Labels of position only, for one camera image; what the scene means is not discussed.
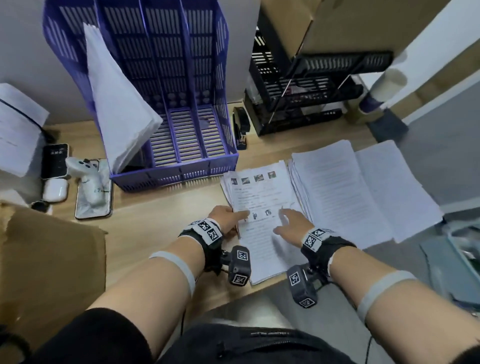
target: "white game controller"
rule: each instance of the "white game controller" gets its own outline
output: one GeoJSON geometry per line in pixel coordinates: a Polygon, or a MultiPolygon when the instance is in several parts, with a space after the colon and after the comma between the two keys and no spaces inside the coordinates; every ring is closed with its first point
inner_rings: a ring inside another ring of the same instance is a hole
{"type": "Polygon", "coordinates": [[[98,166],[94,166],[87,159],[81,160],[75,157],[67,157],[68,174],[72,177],[80,178],[80,183],[84,189],[85,198],[92,207],[105,203],[105,194],[98,166]]]}

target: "desk surface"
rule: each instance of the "desk surface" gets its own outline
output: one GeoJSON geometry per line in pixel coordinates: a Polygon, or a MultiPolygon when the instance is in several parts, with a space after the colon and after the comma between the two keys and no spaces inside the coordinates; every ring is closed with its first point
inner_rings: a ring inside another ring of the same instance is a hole
{"type": "MultiPolygon", "coordinates": [[[[230,104],[230,114],[236,104],[230,104]]],[[[78,158],[105,158],[100,134],[93,121],[53,125],[59,132],[58,143],[68,143],[71,155],[78,158]]],[[[341,139],[351,141],[355,150],[376,143],[365,125],[337,121],[307,126],[259,138],[247,135],[248,149],[240,151],[237,169],[256,168],[291,158],[292,153],[315,150],[341,139]]],[[[215,205],[226,205],[220,178],[211,177],[183,182],[135,194],[114,187],[113,214],[109,218],[83,221],[105,230],[107,244],[107,288],[151,253],[171,243],[188,223],[208,215],[215,205]]],[[[70,180],[65,202],[53,208],[53,215],[74,220],[76,183],[70,180]]],[[[228,242],[235,245],[238,240],[228,242]]],[[[246,287],[229,285],[225,277],[203,274],[189,308],[197,316],[215,307],[259,291],[285,278],[285,274],[261,284],[246,287]]]]}

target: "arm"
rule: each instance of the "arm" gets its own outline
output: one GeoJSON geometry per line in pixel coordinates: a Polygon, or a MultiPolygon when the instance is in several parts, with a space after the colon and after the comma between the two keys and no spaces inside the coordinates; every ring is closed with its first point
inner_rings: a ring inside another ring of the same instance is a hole
{"type": "MultiPolygon", "coordinates": [[[[208,217],[217,221],[226,234],[248,214],[248,211],[234,213],[227,206],[217,206],[208,217]]],[[[204,252],[193,239],[179,237],[165,251],[181,258],[195,278],[203,272],[204,252]]],[[[153,357],[157,357],[189,300],[190,289],[182,271],[164,258],[152,258],[115,283],[89,309],[108,308],[125,316],[141,331],[153,357]]]]}
{"type": "MultiPolygon", "coordinates": [[[[283,210],[289,224],[274,232],[301,247],[313,228],[300,212],[283,210]]],[[[360,249],[337,250],[330,275],[358,306],[370,287],[395,269],[360,249]]],[[[385,350],[400,363],[451,363],[480,343],[480,323],[419,281],[402,281],[382,293],[368,311],[366,324],[385,350]]]]}

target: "brown cardboard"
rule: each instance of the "brown cardboard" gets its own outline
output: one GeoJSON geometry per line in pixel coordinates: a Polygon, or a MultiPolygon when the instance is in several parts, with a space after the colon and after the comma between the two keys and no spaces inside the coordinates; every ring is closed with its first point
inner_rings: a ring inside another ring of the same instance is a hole
{"type": "Polygon", "coordinates": [[[415,92],[390,110],[403,119],[480,69],[480,40],[456,56],[415,92]]]}
{"type": "Polygon", "coordinates": [[[104,291],[101,229],[0,202],[0,324],[36,349],[104,291]]]}
{"type": "Polygon", "coordinates": [[[290,57],[304,36],[301,54],[392,50],[398,55],[448,2],[262,0],[262,9],[290,57]]]}

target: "paper sheet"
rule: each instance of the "paper sheet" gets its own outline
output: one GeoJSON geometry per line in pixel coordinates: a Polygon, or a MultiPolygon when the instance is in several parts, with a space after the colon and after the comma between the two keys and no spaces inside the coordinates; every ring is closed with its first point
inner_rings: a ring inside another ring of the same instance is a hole
{"type": "Polygon", "coordinates": [[[442,221],[440,207],[415,179],[393,141],[376,144],[355,155],[397,243],[442,221]]]}
{"type": "Polygon", "coordinates": [[[108,165],[121,172],[162,124],[112,58],[98,28],[84,24],[88,77],[108,165]]]}
{"type": "Polygon", "coordinates": [[[294,153],[312,222],[336,231],[360,249],[388,241],[391,230],[363,180],[349,141],[294,153]]]}
{"type": "Polygon", "coordinates": [[[285,163],[240,172],[222,177],[222,188],[235,211],[250,210],[239,223],[240,243],[250,250],[252,284],[285,272],[295,264],[306,263],[298,248],[273,234],[282,225],[281,208],[300,210],[285,163]]]}
{"type": "MultiPolygon", "coordinates": [[[[0,84],[0,98],[35,120],[45,124],[49,112],[9,84],[0,84]]],[[[40,129],[11,107],[0,103],[0,170],[23,177],[35,154],[40,129]]]]}

